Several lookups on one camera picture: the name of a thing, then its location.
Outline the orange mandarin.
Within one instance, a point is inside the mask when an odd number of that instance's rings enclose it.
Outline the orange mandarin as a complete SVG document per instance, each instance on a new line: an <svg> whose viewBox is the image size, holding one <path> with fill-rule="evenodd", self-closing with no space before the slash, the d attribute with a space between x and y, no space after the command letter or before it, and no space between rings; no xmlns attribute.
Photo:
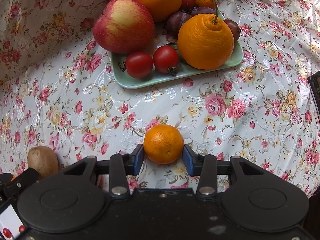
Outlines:
<svg viewBox="0 0 320 240"><path fill-rule="evenodd" d="M143 148L146 156L157 164L170 164L182 154L184 139L178 129L157 125L147 131Z"/></svg>

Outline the black box white inside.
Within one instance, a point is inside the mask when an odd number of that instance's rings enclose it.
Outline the black box white inside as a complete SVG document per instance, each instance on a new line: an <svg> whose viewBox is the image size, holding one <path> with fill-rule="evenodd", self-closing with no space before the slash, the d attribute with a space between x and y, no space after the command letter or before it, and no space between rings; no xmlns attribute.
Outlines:
<svg viewBox="0 0 320 240"><path fill-rule="evenodd" d="M18 239L25 230L25 225L18 217L12 205L9 205L0 215L1 239L5 239L2 233L3 228L9 229L14 239Z"/></svg>

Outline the red cherry tomato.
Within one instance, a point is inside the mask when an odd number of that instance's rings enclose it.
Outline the red cherry tomato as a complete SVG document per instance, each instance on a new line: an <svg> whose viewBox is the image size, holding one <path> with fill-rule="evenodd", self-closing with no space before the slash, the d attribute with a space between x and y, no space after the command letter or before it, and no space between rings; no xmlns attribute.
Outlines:
<svg viewBox="0 0 320 240"><path fill-rule="evenodd" d="M5 239L7 239L7 240L13 240L14 239L14 237L13 237L13 235L12 235L12 233L11 233L11 231L9 229L3 228L2 233L3 233L3 236L5 237Z"/></svg>
<svg viewBox="0 0 320 240"><path fill-rule="evenodd" d="M138 51L127 56L125 66L129 76L142 79L152 72L153 59L148 53Z"/></svg>
<svg viewBox="0 0 320 240"><path fill-rule="evenodd" d="M179 62L177 51L168 45L157 48L153 54L155 70L163 74L176 75Z"/></svg>

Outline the light green tray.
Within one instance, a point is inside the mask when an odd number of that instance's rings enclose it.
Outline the light green tray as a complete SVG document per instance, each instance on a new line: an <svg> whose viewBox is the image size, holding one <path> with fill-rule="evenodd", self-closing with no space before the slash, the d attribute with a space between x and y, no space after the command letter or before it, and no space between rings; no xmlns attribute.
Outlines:
<svg viewBox="0 0 320 240"><path fill-rule="evenodd" d="M164 45L169 45L172 48L177 50L178 49L176 44L177 40L174 37L167 35L167 31L165 29L165 22L157 23L155 27L156 27L155 36L145 51L150 55L152 55L157 48ZM223 65L217 68L217 70L236 67L242 62L243 57L244 57L243 49L240 46L240 43L236 41L234 44L234 50L232 55ZM110 65L113 70L114 79L121 87L124 87L127 89L138 89L138 88L148 87L151 85L156 85L156 84L164 83L167 81L172 81L180 78L186 78L193 75L199 75L199 74L210 72L209 70L200 70L200 69L193 68L192 66L187 64L187 62L185 62L183 57L180 57L178 70L177 70L177 73L174 75L163 74L153 69L150 75L148 75L147 77L143 79L135 79L129 76L129 74L126 71L126 66L125 66L126 58L127 58L126 54L116 54L116 53L110 54Z"/></svg>

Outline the left red cherry tomato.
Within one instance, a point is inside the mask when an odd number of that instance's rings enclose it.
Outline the left red cherry tomato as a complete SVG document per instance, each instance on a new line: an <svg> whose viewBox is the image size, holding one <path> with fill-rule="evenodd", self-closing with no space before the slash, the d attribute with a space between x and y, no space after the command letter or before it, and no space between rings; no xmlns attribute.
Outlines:
<svg viewBox="0 0 320 240"><path fill-rule="evenodd" d="M148 53L138 51L127 56L125 66L129 76L142 79L152 72L153 59Z"/></svg>

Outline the right red cherry tomato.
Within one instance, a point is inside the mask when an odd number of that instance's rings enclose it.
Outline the right red cherry tomato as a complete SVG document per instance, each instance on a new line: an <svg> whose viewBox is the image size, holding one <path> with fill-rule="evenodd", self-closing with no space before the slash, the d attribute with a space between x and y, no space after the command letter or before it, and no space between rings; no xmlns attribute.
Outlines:
<svg viewBox="0 0 320 240"><path fill-rule="evenodd" d="M155 70L163 74L176 75L179 62L177 51L168 45L157 48L153 54Z"/></svg>

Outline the bumpy orange with stem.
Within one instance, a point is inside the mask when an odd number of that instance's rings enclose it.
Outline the bumpy orange with stem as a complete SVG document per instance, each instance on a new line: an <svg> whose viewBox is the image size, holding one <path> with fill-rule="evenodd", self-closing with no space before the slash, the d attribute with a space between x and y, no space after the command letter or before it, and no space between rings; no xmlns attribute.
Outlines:
<svg viewBox="0 0 320 240"><path fill-rule="evenodd" d="M234 37L228 25L216 14L199 14L185 22L178 32L177 47L190 66L214 70L223 65L234 50Z"/></svg>

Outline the black phone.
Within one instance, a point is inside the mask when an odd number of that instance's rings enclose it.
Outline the black phone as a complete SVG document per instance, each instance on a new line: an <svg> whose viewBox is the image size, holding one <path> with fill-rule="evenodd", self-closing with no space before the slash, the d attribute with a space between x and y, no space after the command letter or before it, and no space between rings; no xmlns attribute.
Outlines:
<svg viewBox="0 0 320 240"><path fill-rule="evenodd" d="M308 77L311 95L316 105L318 117L320 117L320 71Z"/></svg>

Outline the red yellow apple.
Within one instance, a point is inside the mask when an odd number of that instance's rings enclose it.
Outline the red yellow apple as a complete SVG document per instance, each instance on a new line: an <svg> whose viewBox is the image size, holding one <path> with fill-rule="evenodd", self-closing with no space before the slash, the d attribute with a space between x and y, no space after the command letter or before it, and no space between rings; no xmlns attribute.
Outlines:
<svg viewBox="0 0 320 240"><path fill-rule="evenodd" d="M102 48L117 54L144 50L155 34L147 7L137 0L112 0L93 27L93 36Z"/></svg>

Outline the dark plum right side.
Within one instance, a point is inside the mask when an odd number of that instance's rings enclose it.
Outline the dark plum right side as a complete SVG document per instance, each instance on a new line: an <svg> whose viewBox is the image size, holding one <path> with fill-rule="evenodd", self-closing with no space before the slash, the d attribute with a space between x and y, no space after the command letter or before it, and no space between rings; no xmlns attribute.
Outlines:
<svg viewBox="0 0 320 240"><path fill-rule="evenodd" d="M227 25L228 27L230 28L232 34L233 34L233 37L234 37L234 41L237 41L241 35L241 29L239 27L239 25L234 22L233 20L230 20L230 19L224 19L223 20Z"/></svg>

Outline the purple plum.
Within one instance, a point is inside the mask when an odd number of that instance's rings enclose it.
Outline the purple plum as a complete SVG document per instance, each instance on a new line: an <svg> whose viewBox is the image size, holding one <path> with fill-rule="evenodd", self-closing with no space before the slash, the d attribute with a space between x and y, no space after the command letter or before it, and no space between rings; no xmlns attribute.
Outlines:
<svg viewBox="0 0 320 240"><path fill-rule="evenodd" d="M167 24L165 27L167 33L171 34L172 36L177 36L181 26L189 19L191 19L191 15L182 11L176 12L175 14L171 15L167 20Z"/></svg>
<svg viewBox="0 0 320 240"><path fill-rule="evenodd" d="M216 10L210 7L197 7L191 12L192 17L199 14L216 14Z"/></svg>

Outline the purple plum at back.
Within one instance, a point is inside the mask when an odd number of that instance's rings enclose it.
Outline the purple plum at back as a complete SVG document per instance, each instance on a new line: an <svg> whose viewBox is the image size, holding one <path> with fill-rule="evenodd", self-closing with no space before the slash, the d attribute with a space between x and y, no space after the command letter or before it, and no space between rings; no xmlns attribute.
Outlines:
<svg viewBox="0 0 320 240"><path fill-rule="evenodd" d="M216 10L210 7L197 7L191 12L192 17L199 14L216 14Z"/></svg>

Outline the red tomato behind orange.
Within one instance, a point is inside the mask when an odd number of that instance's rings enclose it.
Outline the red tomato behind orange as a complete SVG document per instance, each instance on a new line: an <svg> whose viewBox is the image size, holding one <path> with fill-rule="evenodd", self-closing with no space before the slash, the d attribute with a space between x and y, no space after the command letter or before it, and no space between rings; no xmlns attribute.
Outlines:
<svg viewBox="0 0 320 240"><path fill-rule="evenodd" d="M192 11L196 3L194 0L182 0L180 10L182 11Z"/></svg>

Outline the small tangerine on tray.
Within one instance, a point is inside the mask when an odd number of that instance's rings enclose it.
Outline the small tangerine on tray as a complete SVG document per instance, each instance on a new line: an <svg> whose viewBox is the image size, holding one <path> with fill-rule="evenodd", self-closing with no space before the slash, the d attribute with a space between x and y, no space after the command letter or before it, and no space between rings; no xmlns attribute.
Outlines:
<svg viewBox="0 0 320 240"><path fill-rule="evenodd" d="M197 7L209 7L215 9L215 0L194 0Z"/></svg>

